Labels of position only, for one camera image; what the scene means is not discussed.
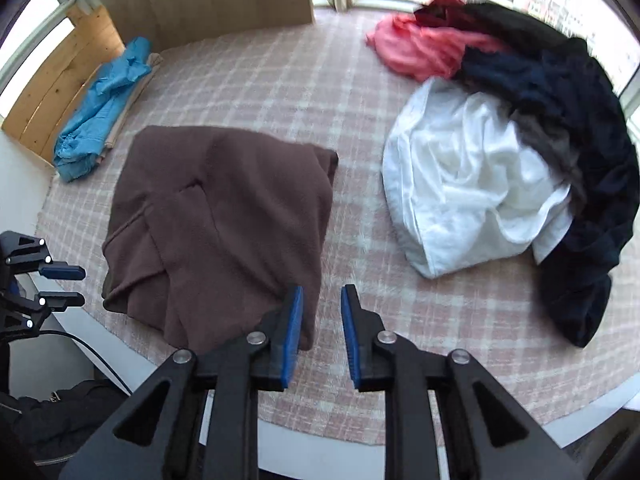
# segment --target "pink cloth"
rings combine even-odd
[[[508,47],[493,36],[449,27],[421,27],[412,14],[385,16],[367,34],[367,45],[394,72],[419,82],[431,76],[451,79],[460,69],[465,47],[500,52]]]

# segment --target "metal screw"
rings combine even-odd
[[[264,335],[264,332],[250,332],[246,337],[246,341],[250,345],[261,345],[267,341],[267,336]]]
[[[381,330],[378,332],[378,341],[385,345],[392,345],[398,341],[398,336],[395,332],[391,332],[390,330]]]
[[[469,352],[463,350],[462,348],[456,348],[453,352],[451,352],[451,358],[457,365],[468,365],[469,361],[471,361]]]
[[[178,350],[174,353],[174,363],[178,363],[179,365],[183,365],[191,361],[191,352],[187,349],[183,348],[182,350]]]

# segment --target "plaid blanket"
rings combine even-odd
[[[292,387],[260,396],[260,417],[306,433],[384,442],[382,394],[358,394],[349,378],[339,309],[345,283],[356,284],[363,306],[380,313],[388,329],[420,348],[467,348],[540,423],[578,410],[638,371],[640,242],[623,250],[605,318],[583,350],[556,333],[537,305],[530,253],[437,280],[421,277],[398,248],[380,175],[386,135],[417,83],[389,72],[365,46],[365,33],[381,16],[319,10],[313,25],[163,52],[164,64],[104,163],[70,184],[54,179],[37,232],[56,259],[86,268],[84,282],[70,286],[84,294],[87,312],[160,364],[172,348],[158,332],[105,311],[100,298],[107,270],[100,246],[134,135],[148,124],[212,124],[326,146],[338,152],[340,166],[316,339],[299,355]]]

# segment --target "blue gripper pad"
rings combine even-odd
[[[303,311],[302,287],[297,286],[292,300],[291,312],[289,314],[289,324],[287,325],[287,335],[282,345],[282,373],[280,380],[284,388],[289,387],[289,381],[296,369],[298,358],[298,342],[300,341],[300,327],[302,326]]]
[[[42,265],[38,269],[41,276],[50,280],[82,281],[86,277],[84,269],[77,265],[67,265],[65,262],[52,262]]]
[[[349,373],[353,386],[358,389],[360,387],[360,351],[358,349],[358,336],[356,334],[356,326],[353,320],[353,312],[347,295],[347,288],[342,288],[340,295],[340,310],[342,313],[342,328],[344,330],[344,341],[347,346],[347,358],[349,361]]]

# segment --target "cable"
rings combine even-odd
[[[98,359],[100,359],[100,362],[105,365],[107,367],[107,370],[110,371],[113,376],[120,382],[120,384],[122,384],[122,386],[124,386],[124,389],[128,391],[129,395],[131,395],[133,392],[129,389],[129,387],[126,385],[126,383],[120,378],[120,376],[115,372],[115,370],[113,368],[111,368],[109,366],[109,364],[107,363],[107,361],[105,361],[100,354],[98,354],[98,352],[96,352],[93,348],[91,348],[87,343],[85,343],[84,341],[82,341],[82,339],[80,339],[78,336],[75,336],[73,334],[69,334],[67,332],[61,332],[60,330],[40,330],[39,335],[43,335],[43,334],[53,334],[53,335],[62,335],[64,337],[69,337],[71,339],[73,339],[74,341],[80,343],[81,345],[83,345],[85,348],[87,348],[88,351],[90,351],[93,355],[95,355]]]

